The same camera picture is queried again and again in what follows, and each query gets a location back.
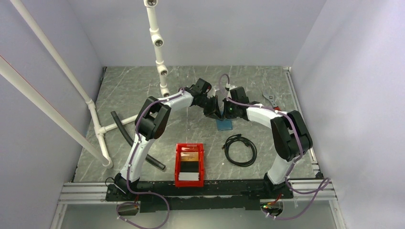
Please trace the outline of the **aluminium rail frame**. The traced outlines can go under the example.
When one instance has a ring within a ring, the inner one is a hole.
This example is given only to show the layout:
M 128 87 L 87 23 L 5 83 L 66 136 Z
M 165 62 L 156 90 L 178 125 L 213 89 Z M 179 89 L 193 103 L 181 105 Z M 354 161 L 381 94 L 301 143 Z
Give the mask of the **aluminium rail frame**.
M 316 172 L 316 177 L 312 179 L 291 179 L 285 184 L 293 193 L 292 199 L 276 198 L 272 200 L 272 206 L 282 204 L 283 201 L 294 201 L 295 206 L 299 201 L 328 201 L 332 210 L 332 215 L 336 227 L 346 228 L 337 196 L 330 180 L 325 181 L 320 171 L 313 150 L 310 150 L 311 165 Z M 59 200 L 58 207 L 51 227 L 61 228 L 65 211 L 68 205 L 73 204 L 116 204 L 121 205 L 130 201 L 129 195 L 122 193 L 113 183 L 65 183 Z

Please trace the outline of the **gold card in bin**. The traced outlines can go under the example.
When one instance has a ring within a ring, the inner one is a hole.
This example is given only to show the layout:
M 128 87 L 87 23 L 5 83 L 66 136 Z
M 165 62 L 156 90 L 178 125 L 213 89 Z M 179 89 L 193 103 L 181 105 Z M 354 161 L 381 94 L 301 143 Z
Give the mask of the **gold card in bin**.
M 182 162 L 199 161 L 199 152 L 181 152 L 180 161 Z

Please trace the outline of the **red handled adjustable wrench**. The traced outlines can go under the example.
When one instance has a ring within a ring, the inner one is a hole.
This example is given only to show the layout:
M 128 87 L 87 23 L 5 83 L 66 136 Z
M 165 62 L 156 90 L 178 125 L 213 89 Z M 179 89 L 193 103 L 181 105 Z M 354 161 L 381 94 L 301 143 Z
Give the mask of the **red handled adjustable wrench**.
M 274 110 L 281 111 L 281 109 L 279 108 L 279 106 L 275 103 L 275 98 L 274 98 L 273 95 L 269 94 L 269 93 L 266 92 L 266 91 L 263 91 L 263 92 L 262 92 L 262 96 L 263 96 L 264 98 L 266 98 L 266 99 L 271 103 L 271 106 L 272 106 L 272 108 L 273 108 Z

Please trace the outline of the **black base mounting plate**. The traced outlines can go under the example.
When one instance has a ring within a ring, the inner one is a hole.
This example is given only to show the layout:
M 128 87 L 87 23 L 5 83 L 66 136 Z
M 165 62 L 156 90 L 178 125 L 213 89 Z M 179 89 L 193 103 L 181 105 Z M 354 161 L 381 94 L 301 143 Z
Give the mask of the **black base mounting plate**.
M 140 181 L 137 200 L 140 212 L 242 208 L 260 210 L 260 205 L 276 198 L 292 199 L 285 184 L 272 187 L 263 179 L 208 180 L 203 187 L 175 187 L 173 181 Z

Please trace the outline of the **red plastic bin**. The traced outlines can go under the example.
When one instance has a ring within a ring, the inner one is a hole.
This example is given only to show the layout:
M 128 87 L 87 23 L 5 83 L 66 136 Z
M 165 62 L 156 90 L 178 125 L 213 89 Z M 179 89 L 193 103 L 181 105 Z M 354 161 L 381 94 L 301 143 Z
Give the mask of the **red plastic bin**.
M 199 161 L 182 162 L 180 161 L 181 152 L 199 152 Z M 199 172 L 199 181 L 179 181 L 180 172 Z M 204 147 L 202 143 L 178 143 L 176 145 L 175 160 L 175 187 L 203 187 L 204 186 Z

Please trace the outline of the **white card stack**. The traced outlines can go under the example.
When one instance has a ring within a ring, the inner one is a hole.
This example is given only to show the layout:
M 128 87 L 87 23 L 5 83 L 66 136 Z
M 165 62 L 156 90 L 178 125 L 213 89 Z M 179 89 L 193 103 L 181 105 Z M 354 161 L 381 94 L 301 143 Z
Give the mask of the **white card stack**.
M 178 174 L 179 181 L 199 181 L 200 173 L 199 172 L 180 172 Z

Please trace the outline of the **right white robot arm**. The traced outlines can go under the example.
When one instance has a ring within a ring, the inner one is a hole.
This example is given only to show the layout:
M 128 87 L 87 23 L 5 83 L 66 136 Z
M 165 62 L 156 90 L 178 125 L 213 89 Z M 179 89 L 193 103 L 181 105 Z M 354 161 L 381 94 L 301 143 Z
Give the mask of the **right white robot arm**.
M 269 181 L 263 185 L 263 192 L 267 197 L 275 198 L 281 193 L 281 184 L 288 178 L 293 163 L 313 147 L 302 115 L 296 110 L 282 112 L 256 101 L 251 102 L 241 86 L 230 86 L 226 91 L 224 118 L 242 118 L 259 123 L 272 131 L 277 156 L 266 173 Z

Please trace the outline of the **blue card holder wallet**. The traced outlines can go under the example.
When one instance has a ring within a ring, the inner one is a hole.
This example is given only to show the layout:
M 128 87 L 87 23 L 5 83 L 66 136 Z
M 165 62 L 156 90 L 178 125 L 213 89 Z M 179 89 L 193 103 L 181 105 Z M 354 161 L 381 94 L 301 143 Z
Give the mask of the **blue card holder wallet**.
M 216 126 L 218 131 L 230 131 L 233 129 L 232 121 L 229 119 L 216 120 Z

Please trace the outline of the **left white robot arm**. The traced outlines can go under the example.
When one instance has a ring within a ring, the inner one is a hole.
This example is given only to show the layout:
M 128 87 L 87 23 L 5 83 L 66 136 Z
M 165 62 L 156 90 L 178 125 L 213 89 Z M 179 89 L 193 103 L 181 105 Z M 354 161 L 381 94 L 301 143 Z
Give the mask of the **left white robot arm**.
M 171 112 L 195 105 L 203 109 L 206 117 L 223 119 L 218 96 L 209 95 L 211 90 L 212 85 L 199 78 L 195 84 L 181 88 L 172 96 L 165 98 L 150 96 L 146 99 L 135 120 L 134 143 L 128 159 L 114 178 L 118 194 L 124 200 L 132 200 L 136 196 L 142 165 L 155 140 L 164 133 Z

